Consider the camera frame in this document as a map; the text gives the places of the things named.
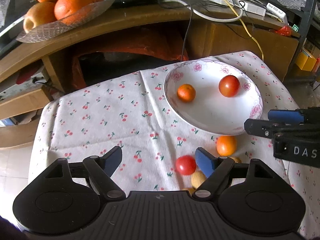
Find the tan longan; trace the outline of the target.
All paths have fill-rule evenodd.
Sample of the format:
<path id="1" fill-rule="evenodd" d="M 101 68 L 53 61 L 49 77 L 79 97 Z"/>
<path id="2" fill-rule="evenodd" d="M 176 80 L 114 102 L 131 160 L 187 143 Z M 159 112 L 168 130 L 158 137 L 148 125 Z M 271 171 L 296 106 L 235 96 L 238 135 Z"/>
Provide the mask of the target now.
<path id="1" fill-rule="evenodd" d="M 230 158 L 233 159 L 235 163 L 242 163 L 241 159 L 238 157 L 230 157 Z"/>
<path id="2" fill-rule="evenodd" d="M 201 171 L 195 171 L 190 178 L 191 185 L 194 189 L 198 189 L 206 180 L 206 176 Z"/>
<path id="3" fill-rule="evenodd" d="M 193 193 L 195 192 L 195 189 L 193 187 L 185 187 L 182 189 L 183 191 L 188 191 L 189 194 L 192 196 Z"/>

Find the red cherry tomato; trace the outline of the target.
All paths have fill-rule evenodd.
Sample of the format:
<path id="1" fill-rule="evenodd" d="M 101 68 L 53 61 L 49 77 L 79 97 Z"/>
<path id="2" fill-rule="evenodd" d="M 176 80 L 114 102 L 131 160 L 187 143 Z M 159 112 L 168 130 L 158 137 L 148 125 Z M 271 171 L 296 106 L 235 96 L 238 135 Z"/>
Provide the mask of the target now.
<path id="1" fill-rule="evenodd" d="M 175 166 L 177 172 L 184 176 L 193 174 L 197 167 L 196 161 L 191 155 L 184 155 L 177 158 Z"/>

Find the large red tomato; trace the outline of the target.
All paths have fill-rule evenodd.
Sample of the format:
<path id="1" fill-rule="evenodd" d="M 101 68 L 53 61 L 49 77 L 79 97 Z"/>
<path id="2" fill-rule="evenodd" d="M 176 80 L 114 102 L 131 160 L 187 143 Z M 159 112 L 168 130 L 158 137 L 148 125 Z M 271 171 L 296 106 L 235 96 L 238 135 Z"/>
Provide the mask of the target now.
<path id="1" fill-rule="evenodd" d="M 240 89 L 240 82 L 234 75 L 227 75 L 219 82 L 220 93 L 227 98 L 236 96 Z"/>

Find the orange mandarin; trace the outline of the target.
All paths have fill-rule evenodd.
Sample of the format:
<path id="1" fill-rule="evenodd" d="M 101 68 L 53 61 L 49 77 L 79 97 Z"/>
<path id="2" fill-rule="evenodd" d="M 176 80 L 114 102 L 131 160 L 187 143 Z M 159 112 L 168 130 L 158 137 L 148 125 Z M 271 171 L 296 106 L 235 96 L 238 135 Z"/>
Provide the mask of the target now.
<path id="1" fill-rule="evenodd" d="M 177 97 L 183 102 L 192 102 L 196 97 L 196 90 L 190 84 L 182 84 L 177 89 Z"/>

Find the tan longan front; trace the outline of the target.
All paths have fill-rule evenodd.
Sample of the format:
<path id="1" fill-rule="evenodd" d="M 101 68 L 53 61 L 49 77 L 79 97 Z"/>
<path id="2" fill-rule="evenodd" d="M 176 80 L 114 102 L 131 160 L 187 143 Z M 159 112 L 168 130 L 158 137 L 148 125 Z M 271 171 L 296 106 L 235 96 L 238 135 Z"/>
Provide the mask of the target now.
<path id="1" fill-rule="evenodd" d="M 189 194 L 192 196 L 193 193 L 195 192 L 195 189 L 193 187 L 185 187 L 182 189 L 183 191 L 188 191 Z"/>

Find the yellow box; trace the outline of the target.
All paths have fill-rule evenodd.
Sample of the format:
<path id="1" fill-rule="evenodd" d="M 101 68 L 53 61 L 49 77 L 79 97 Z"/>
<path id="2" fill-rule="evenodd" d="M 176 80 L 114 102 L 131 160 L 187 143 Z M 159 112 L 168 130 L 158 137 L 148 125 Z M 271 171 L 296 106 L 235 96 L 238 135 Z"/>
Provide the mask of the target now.
<path id="1" fill-rule="evenodd" d="M 311 72 L 317 62 L 317 59 L 307 50 L 302 49 L 298 54 L 295 64 L 300 70 Z"/>

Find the white floral plate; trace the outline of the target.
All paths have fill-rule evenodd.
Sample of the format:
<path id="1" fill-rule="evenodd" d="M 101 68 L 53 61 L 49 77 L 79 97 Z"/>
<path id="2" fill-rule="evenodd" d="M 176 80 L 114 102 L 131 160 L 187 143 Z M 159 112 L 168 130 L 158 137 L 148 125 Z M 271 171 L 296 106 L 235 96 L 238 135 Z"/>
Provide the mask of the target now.
<path id="1" fill-rule="evenodd" d="M 236 96 L 227 98 L 219 91 L 220 80 L 233 75 L 240 82 Z M 183 102 L 177 96 L 183 84 L 196 90 L 192 102 Z M 257 85 L 246 73 L 229 64 L 204 58 L 180 63 L 164 80 L 165 99 L 174 113 L 189 125 L 217 135 L 244 133 L 247 119 L 260 119 L 263 101 Z"/>

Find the cherry print tablecloth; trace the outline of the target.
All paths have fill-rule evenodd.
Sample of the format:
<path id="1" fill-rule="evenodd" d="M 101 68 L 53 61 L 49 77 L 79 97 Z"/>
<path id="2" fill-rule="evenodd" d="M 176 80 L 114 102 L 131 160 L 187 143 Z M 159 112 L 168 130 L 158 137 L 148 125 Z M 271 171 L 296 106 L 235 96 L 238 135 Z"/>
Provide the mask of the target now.
<path id="1" fill-rule="evenodd" d="M 261 92 L 263 119 L 271 109 L 297 109 L 293 97 L 268 66 L 249 51 L 186 62 L 203 74 L 214 61 L 245 73 Z M 123 161 L 112 179 L 127 194 L 131 190 L 169 191 L 191 188 L 190 177 L 175 170 L 176 158 L 194 155 L 197 147 L 214 153 L 217 135 L 186 124 L 165 100 L 163 84 L 178 63 L 133 72 L 76 91 L 44 107 L 30 159 L 29 182 L 57 158 L 82 161 L 103 155 L 118 145 Z M 273 157 L 271 140 L 243 134 L 235 156 L 243 163 L 261 159 L 306 203 L 299 233 L 319 237 L 319 168 Z"/>

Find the white power strip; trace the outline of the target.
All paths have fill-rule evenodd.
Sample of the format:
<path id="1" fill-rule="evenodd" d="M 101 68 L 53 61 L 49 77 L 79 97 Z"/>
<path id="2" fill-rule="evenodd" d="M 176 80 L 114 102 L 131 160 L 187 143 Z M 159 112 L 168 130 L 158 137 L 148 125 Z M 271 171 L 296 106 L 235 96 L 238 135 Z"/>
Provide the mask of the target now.
<path id="1" fill-rule="evenodd" d="M 228 6 L 227 5 L 227 2 L 228 2 L 230 5 L 234 5 L 244 10 L 245 12 L 250 12 L 252 14 L 256 14 L 263 17 L 266 15 L 266 9 L 264 9 L 262 6 L 256 5 L 251 2 L 246 2 L 243 0 L 208 0 L 208 1 L 217 3 L 219 5 L 224 5 L 224 6 Z"/>

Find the black metal rack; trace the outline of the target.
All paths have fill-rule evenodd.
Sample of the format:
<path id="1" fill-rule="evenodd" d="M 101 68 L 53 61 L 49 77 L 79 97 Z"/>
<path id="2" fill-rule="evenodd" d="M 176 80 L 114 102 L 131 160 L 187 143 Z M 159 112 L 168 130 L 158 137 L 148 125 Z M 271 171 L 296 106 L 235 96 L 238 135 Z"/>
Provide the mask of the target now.
<path id="1" fill-rule="evenodd" d="M 290 23 L 297 25 L 299 33 L 298 47 L 290 62 L 288 72 L 284 78 L 286 83 L 309 82 L 314 83 L 319 72 L 312 73 L 301 70 L 295 64 L 298 54 L 302 52 L 307 37 L 310 37 L 313 30 L 319 34 L 319 17 L 315 12 L 319 11 L 319 0 L 264 0 L 277 6 L 287 14 Z"/>

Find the glass fruit tray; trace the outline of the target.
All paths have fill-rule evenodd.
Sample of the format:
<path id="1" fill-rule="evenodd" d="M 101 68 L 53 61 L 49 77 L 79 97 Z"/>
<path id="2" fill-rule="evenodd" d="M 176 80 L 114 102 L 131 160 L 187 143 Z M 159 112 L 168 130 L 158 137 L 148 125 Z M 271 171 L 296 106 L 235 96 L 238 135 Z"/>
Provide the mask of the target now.
<path id="1" fill-rule="evenodd" d="M 36 43 L 57 37 L 100 16 L 114 2 L 115 0 L 103 0 L 102 2 L 91 3 L 70 16 L 52 23 L 40 25 L 29 31 L 29 33 L 21 31 L 16 40 L 22 43 Z"/>

